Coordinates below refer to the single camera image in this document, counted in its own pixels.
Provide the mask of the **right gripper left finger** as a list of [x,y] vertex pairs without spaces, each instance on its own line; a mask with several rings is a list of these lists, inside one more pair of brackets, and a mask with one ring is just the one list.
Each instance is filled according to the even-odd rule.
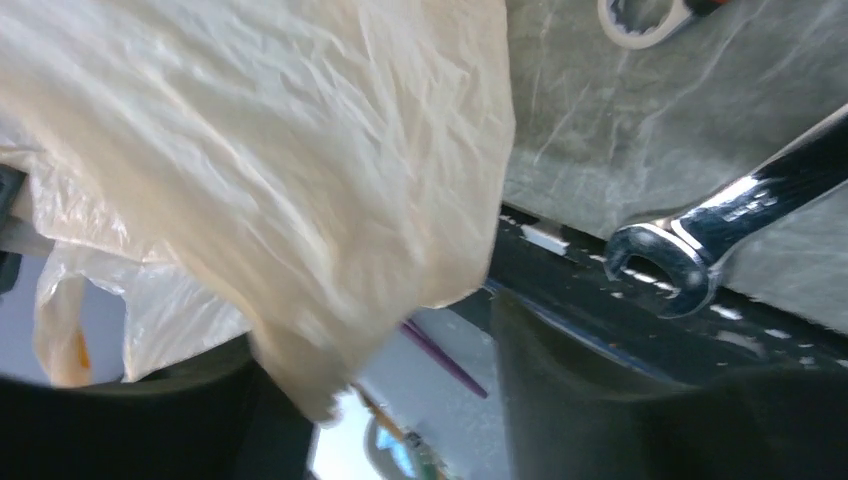
[[243,336],[135,383],[1,382],[5,479],[307,479],[313,432]]

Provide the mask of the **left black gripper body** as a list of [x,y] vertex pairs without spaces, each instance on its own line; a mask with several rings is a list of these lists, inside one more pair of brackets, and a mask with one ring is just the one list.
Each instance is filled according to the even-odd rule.
[[[12,167],[1,166],[1,233],[11,225],[12,209],[21,192],[26,174]],[[21,265],[22,256],[12,253],[7,247],[1,248],[1,294],[14,289]]]

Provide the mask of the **translucent orange plastic bag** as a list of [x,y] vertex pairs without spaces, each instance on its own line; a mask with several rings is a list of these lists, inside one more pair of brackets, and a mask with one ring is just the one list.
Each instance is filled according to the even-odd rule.
[[85,281],[136,379],[243,331],[326,421],[396,326],[488,271],[515,134],[501,1],[5,1],[1,160],[54,247],[34,349],[91,380]]

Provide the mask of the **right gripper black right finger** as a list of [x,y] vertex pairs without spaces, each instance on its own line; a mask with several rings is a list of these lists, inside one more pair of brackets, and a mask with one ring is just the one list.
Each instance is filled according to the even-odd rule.
[[492,333],[518,479],[843,479],[845,370],[653,378],[496,295]]

